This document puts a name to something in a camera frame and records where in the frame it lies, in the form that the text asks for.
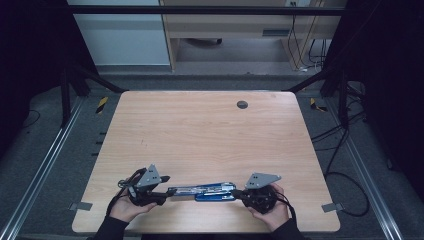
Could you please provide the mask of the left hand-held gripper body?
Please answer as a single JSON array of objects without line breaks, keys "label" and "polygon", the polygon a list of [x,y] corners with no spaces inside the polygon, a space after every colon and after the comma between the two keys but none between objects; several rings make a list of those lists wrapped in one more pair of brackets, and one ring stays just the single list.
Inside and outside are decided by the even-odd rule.
[{"label": "left hand-held gripper body", "polygon": [[160,177],[154,164],[148,168],[137,170],[127,185],[130,201],[137,206],[145,206],[150,203],[163,205],[167,198],[153,195],[154,189],[161,184]]}]

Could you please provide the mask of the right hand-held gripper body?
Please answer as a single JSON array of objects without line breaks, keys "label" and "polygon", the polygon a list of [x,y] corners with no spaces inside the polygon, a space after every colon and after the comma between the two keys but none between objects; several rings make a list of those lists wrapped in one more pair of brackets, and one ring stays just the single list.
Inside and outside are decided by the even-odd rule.
[{"label": "right hand-held gripper body", "polygon": [[271,184],[280,179],[280,175],[253,173],[242,191],[243,204],[261,214],[271,211],[277,202],[277,194]]}]

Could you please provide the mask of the blue stapler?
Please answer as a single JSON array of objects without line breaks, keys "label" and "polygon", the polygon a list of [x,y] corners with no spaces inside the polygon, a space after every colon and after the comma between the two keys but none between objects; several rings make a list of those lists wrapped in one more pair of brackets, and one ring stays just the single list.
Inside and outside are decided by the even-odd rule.
[{"label": "blue stapler", "polygon": [[169,187],[175,196],[193,196],[197,202],[234,201],[232,191],[235,189],[236,185],[231,182]]}]

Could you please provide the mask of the person's right hand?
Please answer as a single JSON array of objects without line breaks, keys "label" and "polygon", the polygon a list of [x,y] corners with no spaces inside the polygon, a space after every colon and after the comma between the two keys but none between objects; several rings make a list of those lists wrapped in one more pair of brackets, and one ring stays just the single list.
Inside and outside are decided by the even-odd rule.
[{"label": "person's right hand", "polygon": [[261,214],[251,207],[248,207],[248,211],[254,218],[264,222],[270,232],[274,232],[289,220],[287,205],[280,200],[277,200],[274,208],[266,214]]}]

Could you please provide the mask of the person's left hand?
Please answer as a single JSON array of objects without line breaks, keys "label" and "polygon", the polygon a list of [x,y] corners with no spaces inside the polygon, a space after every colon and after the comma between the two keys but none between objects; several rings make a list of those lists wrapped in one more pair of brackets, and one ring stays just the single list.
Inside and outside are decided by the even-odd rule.
[{"label": "person's left hand", "polygon": [[118,194],[116,202],[111,207],[109,216],[130,223],[140,214],[148,213],[156,206],[156,203],[150,203],[145,206],[134,205],[127,195],[127,190],[124,190],[122,193]]}]

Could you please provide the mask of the black metal stand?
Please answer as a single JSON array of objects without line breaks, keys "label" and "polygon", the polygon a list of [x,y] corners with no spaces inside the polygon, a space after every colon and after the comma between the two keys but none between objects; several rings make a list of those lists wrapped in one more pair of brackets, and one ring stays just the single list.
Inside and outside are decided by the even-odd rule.
[{"label": "black metal stand", "polygon": [[90,87],[86,80],[90,79],[114,93],[124,93],[126,89],[105,80],[98,73],[92,72],[80,65],[65,67],[60,74],[60,89],[62,102],[62,123],[64,127],[71,119],[70,90],[72,86],[78,96],[87,96]]},{"label": "black metal stand", "polygon": [[307,78],[306,80],[296,84],[293,87],[287,89],[288,92],[297,93],[305,87],[319,81],[323,80],[324,84],[321,87],[320,93],[323,97],[329,97],[334,94],[335,91],[338,91],[338,120],[341,123],[342,127],[348,128],[348,113],[347,113],[347,74],[337,67],[328,67],[315,75]]}]

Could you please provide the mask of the white cabinet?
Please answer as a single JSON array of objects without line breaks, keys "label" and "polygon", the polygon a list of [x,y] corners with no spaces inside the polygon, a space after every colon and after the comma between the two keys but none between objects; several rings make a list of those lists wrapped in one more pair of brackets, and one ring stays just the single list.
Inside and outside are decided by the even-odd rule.
[{"label": "white cabinet", "polygon": [[161,15],[75,14],[97,66],[169,65]]}]

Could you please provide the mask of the black curtain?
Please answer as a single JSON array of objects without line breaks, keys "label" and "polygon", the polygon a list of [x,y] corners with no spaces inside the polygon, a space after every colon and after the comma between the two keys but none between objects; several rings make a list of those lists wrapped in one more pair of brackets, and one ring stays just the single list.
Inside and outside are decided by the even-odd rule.
[{"label": "black curtain", "polygon": [[97,71],[68,0],[0,0],[0,159],[31,99],[60,85],[65,62]]},{"label": "black curtain", "polygon": [[328,53],[365,85],[365,109],[389,159],[424,200],[424,0],[347,0]]}]

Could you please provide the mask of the black horizontal bar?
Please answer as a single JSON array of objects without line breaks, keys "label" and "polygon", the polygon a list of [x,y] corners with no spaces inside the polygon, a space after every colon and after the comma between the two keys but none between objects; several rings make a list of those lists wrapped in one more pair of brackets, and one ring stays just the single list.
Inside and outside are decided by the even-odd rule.
[{"label": "black horizontal bar", "polygon": [[172,15],[300,15],[342,16],[345,8],[253,6],[106,6],[70,5],[74,14],[172,14]]}]

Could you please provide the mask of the grey table bracket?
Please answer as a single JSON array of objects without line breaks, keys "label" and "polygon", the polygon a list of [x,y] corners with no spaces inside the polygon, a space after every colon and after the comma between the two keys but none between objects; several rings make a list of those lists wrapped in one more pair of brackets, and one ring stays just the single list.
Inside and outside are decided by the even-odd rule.
[{"label": "grey table bracket", "polygon": [[92,206],[93,206],[92,203],[75,202],[75,203],[71,203],[69,205],[68,209],[71,210],[71,211],[77,211],[77,210],[90,211]]},{"label": "grey table bracket", "polygon": [[341,203],[328,203],[322,205],[322,210],[325,213],[332,212],[332,211],[342,211],[344,209],[344,206]]}]

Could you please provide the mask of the aluminium floor rail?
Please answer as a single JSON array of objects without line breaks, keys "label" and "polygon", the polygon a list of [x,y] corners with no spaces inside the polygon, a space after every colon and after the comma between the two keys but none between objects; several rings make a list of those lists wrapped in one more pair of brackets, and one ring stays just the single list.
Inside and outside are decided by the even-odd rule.
[{"label": "aluminium floor rail", "polygon": [[339,133],[340,144],[337,149],[342,147],[347,155],[348,159],[351,162],[352,169],[355,171],[356,180],[359,184],[359,188],[362,191],[363,195],[367,199],[369,210],[374,213],[380,228],[385,235],[386,240],[404,240],[403,235],[391,214],[389,207],[386,204],[378,186],[371,176],[371,173],[368,171],[359,150],[357,149],[352,137],[349,135],[349,127],[352,121],[356,121],[359,118],[364,117],[363,112],[357,112],[353,115],[348,115],[348,128],[345,129],[342,127],[341,123],[338,120],[336,105],[334,102],[326,99],[325,100],[329,113],[333,117],[336,127],[343,130],[342,133]]},{"label": "aluminium floor rail", "polygon": [[18,236],[18,233],[31,211],[40,191],[42,190],[51,169],[61,153],[61,150],[65,145],[85,102],[85,97],[77,97],[75,99],[69,120],[59,129],[53,143],[19,201],[19,204],[7,221],[5,227],[0,231],[0,240],[15,240]]}]

